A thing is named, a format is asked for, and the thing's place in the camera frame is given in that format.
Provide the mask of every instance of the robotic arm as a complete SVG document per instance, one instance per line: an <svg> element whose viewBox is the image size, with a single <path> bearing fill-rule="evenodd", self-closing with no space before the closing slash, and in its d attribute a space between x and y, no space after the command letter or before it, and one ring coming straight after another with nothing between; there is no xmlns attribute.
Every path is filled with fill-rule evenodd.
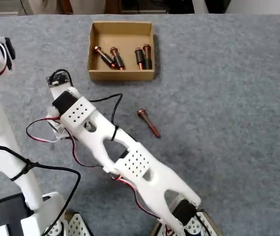
<svg viewBox="0 0 280 236"><path fill-rule="evenodd" d="M2 77L9 75L12 71L14 58L15 54L10 41L0 37L0 75ZM0 146L20 153L1 103ZM56 219L64 206L64 199L59 193L42 196L33 172L24 173L25 166L22 160L9 152L0 150L0 172L14 181L22 191L20 194L0 199L0 236L40 236Z"/></svg>
<svg viewBox="0 0 280 236"><path fill-rule="evenodd" d="M121 175L133 183L139 194L151 211L159 217L162 225L169 226L176 235L190 235L186 231L185 225L188 224L196 214L196 209L201 203L200 197L169 167L158 161L141 143L135 141L121 128L109 122L100 112L96 110L92 103L72 87L69 80L65 78L48 78L48 83L54 96L52 108L49 108L48 117L60 117L59 124L51 122L51 126L56 126L54 130L62 132L66 128L74 137L83 143L93 154L94 158L103 166L107 173ZM85 124L91 124L96 130L90 130ZM103 145L105 139L123 144L126 147L121 157L113 162L108 156ZM188 218L182 217L171 212L164 194L167 190L172 190L180 195L180 200L186 199L183 208L189 208ZM211 235L216 234L209 221L207 228L211 230ZM164 230L156 235L167 235Z"/></svg>

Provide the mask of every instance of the open cardboard box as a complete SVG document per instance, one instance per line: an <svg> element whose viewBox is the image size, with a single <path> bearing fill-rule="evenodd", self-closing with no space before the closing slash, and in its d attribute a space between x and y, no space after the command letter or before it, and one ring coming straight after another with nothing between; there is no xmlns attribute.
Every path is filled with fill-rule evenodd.
<svg viewBox="0 0 280 236"><path fill-rule="evenodd" d="M144 44L151 46L152 70L140 70L137 65L135 49ZM116 47L125 64L125 70L109 68L94 51L100 46L110 54ZM88 71L91 80L153 80L155 71L153 27L150 22L95 21L90 32Z"/></svg>

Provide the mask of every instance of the cylindrical component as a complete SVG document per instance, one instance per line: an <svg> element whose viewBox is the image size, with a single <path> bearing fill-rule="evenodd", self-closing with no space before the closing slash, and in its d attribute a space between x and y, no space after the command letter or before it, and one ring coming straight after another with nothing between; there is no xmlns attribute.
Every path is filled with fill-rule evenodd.
<svg viewBox="0 0 280 236"><path fill-rule="evenodd" d="M105 62L110 68L116 68L115 61L106 53L102 51L102 48L95 46L95 51L101 55L103 62Z"/></svg>
<svg viewBox="0 0 280 236"><path fill-rule="evenodd" d="M159 133L159 131L157 130L157 128L154 126L154 124L152 123L152 121L150 121L150 119L148 118L148 115L145 111L145 109L141 108L137 111L138 116L143 119L147 125L149 126L149 128L151 129L151 131L153 132L153 134L155 135L155 137L160 138L161 135Z"/></svg>
<svg viewBox="0 0 280 236"><path fill-rule="evenodd" d="M137 64L140 70L143 70L144 54L141 48L136 48L135 50Z"/></svg>
<svg viewBox="0 0 280 236"><path fill-rule="evenodd" d="M124 62L122 61L122 58L121 58L121 56L118 52L118 49L116 47L111 47L111 54L114 56L114 61L116 63L116 66L120 70L124 70L125 69Z"/></svg>
<svg viewBox="0 0 280 236"><path fill-rule="evenodd" d="M144 69L152 70L152 60L151 60L151 46L149 44L144 44Z"/></svg>

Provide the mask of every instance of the table surface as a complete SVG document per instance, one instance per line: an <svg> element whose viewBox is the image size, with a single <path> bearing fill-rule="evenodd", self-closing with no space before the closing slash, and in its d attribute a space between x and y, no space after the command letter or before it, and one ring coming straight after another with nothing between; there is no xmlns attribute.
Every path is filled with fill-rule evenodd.
<svg viewBox="0 0 280 236"><path fill-rule="evenodd" d="M93 83L86 70L93 20L154 24L156 79ZM0 100L25 157L79 170L70 207L96 236L147 236L154 218L140 211L130 189L100 169L72 159L71 143L37 143L25 134L44 117L52 96L45 78L68 69L84 96L123 92L115 120L173 168L202 199L227 236L280 236L280 15L29 16L0 18L0 35L16 48L16 72L0 85ZM110 117L115 101L97 104ZM144 107L160 129L156 139L137 117ZM48 126L35 135L53 138ZM116 159L120 145L106 142ZM78 157L95 163L78 144ZM68 196L71 174L34 170L44 193ZM18 191L0 175L0 197Z"/></svg>

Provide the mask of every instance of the floor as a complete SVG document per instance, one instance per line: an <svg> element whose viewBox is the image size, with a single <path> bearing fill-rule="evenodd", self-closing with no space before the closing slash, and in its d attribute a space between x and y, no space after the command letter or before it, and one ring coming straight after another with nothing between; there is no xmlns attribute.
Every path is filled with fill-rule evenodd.
<svg viewBox="0 0 280 236"><path fill-rule="evenodd" d="M28 0L22 0L26 11L30 14L31 9L28 5ZM0 0L0 12L17 12L18 15L25 15L20 0Z"/></svg>

